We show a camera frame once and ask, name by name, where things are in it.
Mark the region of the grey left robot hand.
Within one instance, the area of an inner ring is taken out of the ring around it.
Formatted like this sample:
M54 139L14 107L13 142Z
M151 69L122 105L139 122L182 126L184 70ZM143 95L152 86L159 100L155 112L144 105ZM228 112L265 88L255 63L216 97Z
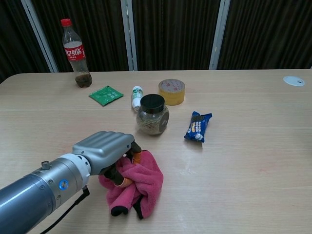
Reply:
M116 162L126 155L127 159L140 157L141 147L132 134L100 131L73 145L72 153L87 159L90 175L103 175L117 187L127 187L133 181L121 175Z

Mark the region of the pink microfiber cloth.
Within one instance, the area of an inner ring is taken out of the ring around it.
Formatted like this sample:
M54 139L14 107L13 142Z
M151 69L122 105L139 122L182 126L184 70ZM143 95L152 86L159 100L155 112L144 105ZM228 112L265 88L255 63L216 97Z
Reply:
M134 154L134 159L124 156L117 161L116 169L126 179L122 185L115 185L104 175L98 177L101 186L108 190L106 200L111 215L126 215L134 208L139 219L148 218L163 185L163 173L153 155L143 150Z

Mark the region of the green foil sachet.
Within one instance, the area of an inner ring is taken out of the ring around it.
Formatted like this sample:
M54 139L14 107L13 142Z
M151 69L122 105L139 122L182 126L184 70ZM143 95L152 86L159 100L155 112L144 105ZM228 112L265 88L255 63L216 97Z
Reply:
M101 89L92 92L89 97L99 103L101 106L106 106L107 104L123 97L123 94L113 87L107 85Z

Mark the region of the glass jar with black lid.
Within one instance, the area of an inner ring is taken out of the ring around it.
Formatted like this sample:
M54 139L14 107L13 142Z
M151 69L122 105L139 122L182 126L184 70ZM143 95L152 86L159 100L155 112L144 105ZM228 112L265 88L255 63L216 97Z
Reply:
M148 94L140 100L136 116L138 128L148 135L160 135L167 127L169 110L165 99L158 94Z

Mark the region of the small white green bottle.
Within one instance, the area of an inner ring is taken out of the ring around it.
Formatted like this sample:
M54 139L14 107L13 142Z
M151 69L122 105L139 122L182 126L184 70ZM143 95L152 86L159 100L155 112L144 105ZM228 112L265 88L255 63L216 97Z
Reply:
M140 101L143 97L143 89L140 86L134 86L132 89L132 108L137 112L140 108Z

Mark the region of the yellow tape roll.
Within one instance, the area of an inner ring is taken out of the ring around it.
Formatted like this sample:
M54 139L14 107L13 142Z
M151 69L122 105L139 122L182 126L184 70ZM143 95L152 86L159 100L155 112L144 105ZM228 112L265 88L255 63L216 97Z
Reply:
M165 79L158 84L158 92L166 105L179 105L185 98L185 83L178 79Z

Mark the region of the blue biscuit packet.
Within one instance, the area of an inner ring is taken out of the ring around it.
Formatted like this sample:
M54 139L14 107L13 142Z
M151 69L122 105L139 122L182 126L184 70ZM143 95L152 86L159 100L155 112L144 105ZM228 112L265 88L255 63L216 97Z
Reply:
M212 113L201 115L200 113L193 111L190 125L186 134L184 135L184 138L186 140L204 143L206 128L208 127L209 120L212 118L212 116Z

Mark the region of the cola bottle with red cap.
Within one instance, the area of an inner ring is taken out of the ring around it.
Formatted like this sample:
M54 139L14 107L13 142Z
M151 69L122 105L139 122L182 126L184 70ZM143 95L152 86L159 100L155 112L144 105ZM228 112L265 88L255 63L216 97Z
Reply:
M62 19L60 22L63 27L63 48L75 74L75 81L80 88L89 87L92 76L87 66L82 40L73 29L70 19Z

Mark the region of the grey metal partition post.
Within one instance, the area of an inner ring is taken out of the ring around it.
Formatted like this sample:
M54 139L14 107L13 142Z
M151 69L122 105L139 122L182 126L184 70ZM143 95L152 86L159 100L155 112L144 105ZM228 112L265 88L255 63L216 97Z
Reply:
M42 51L42 54L44 56L44 59L47 63L47 66L52 73L58 73L58 67L55 62L55 59L53 57L51 48L48 44L48 41L46 39L45 33L42 29L41 23L39 21L39 18L37 16L37 13L35 11L35 8L32 4L31 0L20 0L26 15L28 17L28 20L31 24L31 27L33 29L33 32L35 34L35 37L37 39L37 42L39 44L39 47Z
M138 71L132 0L120 0L129 71Z
M220 0L209 70L216 70L218 66L230 4L231 0Z

